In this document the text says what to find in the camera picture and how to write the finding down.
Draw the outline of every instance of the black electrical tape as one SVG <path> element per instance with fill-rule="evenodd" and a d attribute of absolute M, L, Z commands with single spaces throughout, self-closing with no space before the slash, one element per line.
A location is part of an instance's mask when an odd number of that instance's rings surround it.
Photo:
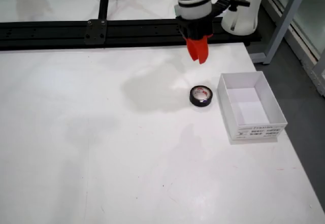
<path fill-rule="evenodd" d="M 189 92 L 189 100 L 198 107 L 208 106 L 212 101 L 212 90 L 206 86 L 195 86 Z"/>

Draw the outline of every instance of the black metal rail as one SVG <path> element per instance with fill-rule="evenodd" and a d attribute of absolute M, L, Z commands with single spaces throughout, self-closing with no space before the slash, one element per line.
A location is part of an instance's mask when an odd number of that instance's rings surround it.
<path fill-rule="evenodd" d="M 234 36 L 213 21 L 210 44 L 260 41 L 258 32 Z M 0 23 L 0 50 L 73 49 L 185 45 L 175 19 L 107 21 L 102 44 L 85 42 L 87 21 Z"/>

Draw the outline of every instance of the table surface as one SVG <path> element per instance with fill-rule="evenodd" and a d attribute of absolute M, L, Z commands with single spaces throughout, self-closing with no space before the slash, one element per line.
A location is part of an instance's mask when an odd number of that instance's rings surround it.
<path fill-rule="evenodd" d="M 115 0 L 109 16 L 172 17 L 173 4 Z M 97 15 L 51 7 L 1 18 Z M 218 79 L 251 71 L 243 44 L 211 45 L 204 65 L 185 47 L 2 52 L 1 223 L 325 223 L 285 132 L 229 140 Z M 189 102 L 198 84 L 209 107 Z"/>

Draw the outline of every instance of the open cardboard box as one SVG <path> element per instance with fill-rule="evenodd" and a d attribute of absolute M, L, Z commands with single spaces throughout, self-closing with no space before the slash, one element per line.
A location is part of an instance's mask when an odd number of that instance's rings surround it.
<path fill-rule="evenodd" d="M 286 127 L 263 72 L 222 74 L 217 91 L 231 139 L 277 138 Z"/>

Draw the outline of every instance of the glass panel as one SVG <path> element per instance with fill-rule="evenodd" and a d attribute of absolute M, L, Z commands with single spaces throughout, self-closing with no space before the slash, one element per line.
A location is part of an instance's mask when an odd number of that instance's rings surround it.
<path fill-rule="evenodd" d="M 289 0 L 274 0 L 281 9 Z M 325 0 L 303 0 L 295 17 L 296 31 L 315 55 L 325 48 Z"/>

